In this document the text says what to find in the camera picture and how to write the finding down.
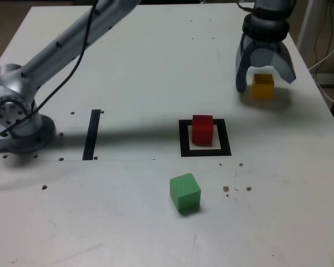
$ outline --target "white table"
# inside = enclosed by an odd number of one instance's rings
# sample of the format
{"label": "white table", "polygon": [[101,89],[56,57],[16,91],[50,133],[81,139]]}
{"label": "white table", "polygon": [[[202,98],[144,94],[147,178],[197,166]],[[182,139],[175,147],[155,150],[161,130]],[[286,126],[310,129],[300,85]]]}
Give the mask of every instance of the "white table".
{"label": "white table", "polygon": [[[87,9],[31,9],[0,66],[25,64]],[[297,80],[274,73],[289,102],[239,97],[244,15],[139,6],[87,50],[42,110],[64,137],[36,159],[0,154],[0,267],[334,266],[334,119],[290,37]],[[99,158],[82,161],[93,109]],[[232,156],[180,157],[178,120],[194,114],[225,119]],[[201,209],[182,216],[169,180],[189,172]]]}

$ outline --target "robotic arm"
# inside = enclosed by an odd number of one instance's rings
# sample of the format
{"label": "robotic arm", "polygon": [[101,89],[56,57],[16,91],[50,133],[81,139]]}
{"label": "robotic arm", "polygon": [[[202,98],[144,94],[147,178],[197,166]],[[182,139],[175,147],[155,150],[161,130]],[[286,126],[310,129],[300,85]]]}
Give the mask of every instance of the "robotic arm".
{"label": "robotic arm", "polygon": [[[291,59],[281,41],[288,33],[286,18],[291,14],[295,1],[256,0],[253,9],[243,8],[251,14],[244,20],[244,34],[237,55],[236,84],[239,92],[244,90],[249,66],[257,63],[262,66],[278,62],[281,65],[284,62],[289,64]],[[37,108],[37,91],[81,53],[90,19],[85,49],[113,28],[139,2],[140,0],[99,0],[93,6],[93,14],[91,11],[85,13],[26,65],[7,64],[0,67],[0,152],[32,152],[44,147],[54,138],[56,128],[53,120],[40,115],[37,110],[34,112]],[[267,60],[260,55],[267,55]],[[288,75],[291,77],[288,81],[292,79],[292,75],[295,77],[293,67]],[[10,131],[1,134],[9,127]]]}
{"label": "robotic arm", "polygon": [[[99,0],[91,19],[86,48],[129,14],[140,0]],[[0,132],[36,109],[37,91],[82,51],[90,11],[54,39],[26,65],[0,67]],[[0,152],[27,153],[48,144],[55,136],[53,120],[35,113],[0,137]]]}

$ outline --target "floor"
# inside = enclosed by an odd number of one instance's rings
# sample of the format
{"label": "floor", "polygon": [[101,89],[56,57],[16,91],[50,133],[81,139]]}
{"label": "floor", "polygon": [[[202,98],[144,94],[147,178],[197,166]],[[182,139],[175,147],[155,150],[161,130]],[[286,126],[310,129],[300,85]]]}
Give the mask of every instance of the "floor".
{"label": "floor", "polygon": [[[209,0],[208,3],[212,4],[214,2],[230,2],[230,0]],[[301,29],[303,16],[305,14],[307,8],[308,0],[298,0],[297,5],[294,9],[294,12],[289,19],[289,24],[291,26],[290,34],[295,42],[297,42],[298,35]],[[9,44],[11,38],[15,34],[16,30],[19,28],[21,22],[25,18],[27,12],[30,10],[32,6],[58,6],[58,5],[72,5],[72,2],[23,2],[23,1],[0,1],[0,56],[6,49]],[[322,17],[320,19],[320,23],[318,28],[321,27],[321,23],[324,19],[324,11],[322,11]],[[333,25],[334,25],[334,7],[333,7]],[[328,46],[328,40],[330,37],[330,14],[328,16],[328,23],[325,25],[322,34],[318,40],[317,52],[320,58],[324,57],[326,53],[326,49]],[[334,47],[334,37],[333,42],[331,44],[331,49]],[[310,53],[305,58],[306,65],[313,66],[316,62],[314,52],[310,51]],[[321,72],[325,73],[334,73],[334,56],[331,60],[327,61]],[[331,97],[334,97],[334,89],[327,90],[328,94]]]}

